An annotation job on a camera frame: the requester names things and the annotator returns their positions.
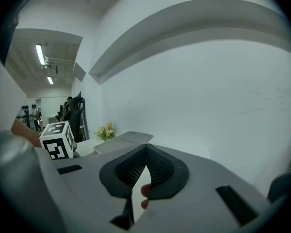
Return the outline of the person's left forearm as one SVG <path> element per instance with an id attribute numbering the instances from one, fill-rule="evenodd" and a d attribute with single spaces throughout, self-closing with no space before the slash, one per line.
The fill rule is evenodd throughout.
<path id="1" fill-rule="evenodd" d="M 41 148 L 41 143 L 39 139 L 39 135 L 22 124 L 18 119 L 15 119 L 11 128 L 11 132 L 14 135 L 21 136 L 26 138 L 29 142 L 32 143 L 33 146 L 37 148 Z"/>

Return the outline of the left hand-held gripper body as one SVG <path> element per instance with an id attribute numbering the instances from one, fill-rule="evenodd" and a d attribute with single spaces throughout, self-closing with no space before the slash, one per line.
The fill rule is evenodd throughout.
<path id="1" fill-rule="evenodd" d="M 52 160 L 74 157 L 74 136 L 68 122 L 48 124 L 39 139 L 42 148 L 48 151 Z"/>

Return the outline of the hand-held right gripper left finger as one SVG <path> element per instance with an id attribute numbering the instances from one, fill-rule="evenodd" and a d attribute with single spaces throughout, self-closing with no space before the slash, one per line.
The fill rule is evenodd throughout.
<path id="1" fill-rule="evenodd" d="M 50 194 L 60 233 L 147 233 L 146 217 L 133 221 L 132 193 L 146 165 L 146 146 L 50 163 Z"/>

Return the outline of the yellow flower bunch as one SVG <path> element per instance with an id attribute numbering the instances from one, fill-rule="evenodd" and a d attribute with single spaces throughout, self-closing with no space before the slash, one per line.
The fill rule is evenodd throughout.
<path id="1" fill-rule="evenodd" d="M 108 122 L 104 127 L 99 127 L 98 130 L 95 132 L 95 135 L 97 136 L 97 138 L 101 139 L 104 142 L 115 138 L 115 130 L 113 129 L 112 123 Z"/>

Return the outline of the person's right hand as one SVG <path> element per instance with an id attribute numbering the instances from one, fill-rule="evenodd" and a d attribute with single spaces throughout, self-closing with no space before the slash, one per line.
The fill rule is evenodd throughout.
<path id="1" fill-rule="evenodd" d="M 145 185 L 143 185 L 141 187 L 141 194 L 142 194 L 143 197 L 146 198 L 146 200 L 141 202 L 141 208 L 144 209 L 144 210 L 148 206 L 148 202 L 149 202 L 148 196 L 149 196 L 150 192 L 151 192 L 151 184 L 150 183 L 149 184 L 145 184 Z"/>

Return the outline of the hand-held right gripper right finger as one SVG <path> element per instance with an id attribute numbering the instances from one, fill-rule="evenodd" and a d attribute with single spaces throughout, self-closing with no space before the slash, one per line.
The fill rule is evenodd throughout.
<path id="1" fill-rule="evenodd" d="M 274 214 L 252 185 L 221 164 L 148 144 L 149 204 L 135 233 L 262 233 Z"/>

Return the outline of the white table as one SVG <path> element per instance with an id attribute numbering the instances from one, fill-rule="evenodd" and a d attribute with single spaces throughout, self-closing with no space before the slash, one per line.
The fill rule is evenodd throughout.
<path id="1" fill-rule="evenodd" d="M 171 148 L 171 149 L 179 150 L 188 154 L 210 159 L 210 154 L 207 150 L 188 149 L 181 146 L 179 147 L 175 145 L 159 143 L 158 141 L 154 141 L 154 140 L 150 140 L 149 143 L 152 145 L 158 145 L 158 146 L 162 146 L 166 148 Z M 136 145 L 136 143 L 129 140 L 124 140 L 124 139 L 120 139 L 120 140 L 112 139 L 110 141 L 103 142 L 102 140 L 93 138 L 93 139 L 89 139 L 89 140 L 78 143 L 76 152 L 81 157 L 84 157 L 94 152 L 103 154 L 103 153 L 127 148 L 134 145 Z"/>

